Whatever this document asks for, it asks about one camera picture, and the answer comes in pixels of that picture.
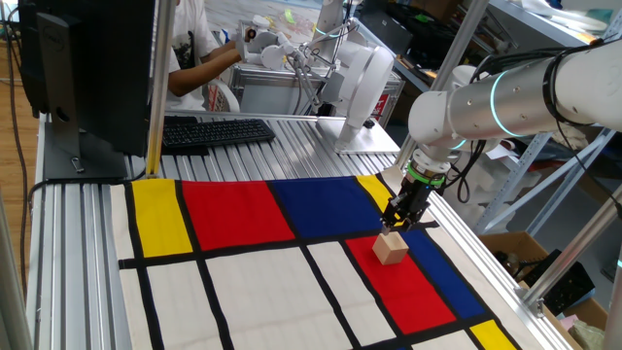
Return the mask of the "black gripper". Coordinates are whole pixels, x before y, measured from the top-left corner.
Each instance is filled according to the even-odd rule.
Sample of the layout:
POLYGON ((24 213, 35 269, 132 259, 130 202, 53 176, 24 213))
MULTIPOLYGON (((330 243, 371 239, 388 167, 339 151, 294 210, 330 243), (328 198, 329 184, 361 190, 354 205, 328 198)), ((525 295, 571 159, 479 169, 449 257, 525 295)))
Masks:
POLYGON ((420 180, 404 179, 401 182, 399 195, 391 198, 381 216, 382 234, 392 231, 396 223, 403 220, 404 231, 417 226, 425 214, 428 206, 428 197, 432 191, 429 184, 420 180))

